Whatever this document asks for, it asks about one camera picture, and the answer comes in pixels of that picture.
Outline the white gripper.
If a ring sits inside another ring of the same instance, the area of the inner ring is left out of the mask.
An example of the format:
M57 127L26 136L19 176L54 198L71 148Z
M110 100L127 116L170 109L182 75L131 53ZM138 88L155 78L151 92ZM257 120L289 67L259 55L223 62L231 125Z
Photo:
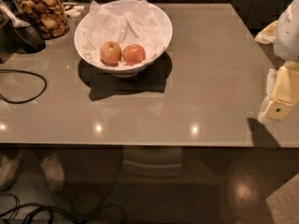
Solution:
M299 0L292 0L278 18L274 52L285 62L278 69L270 100L263 115L282 120L299 102Z

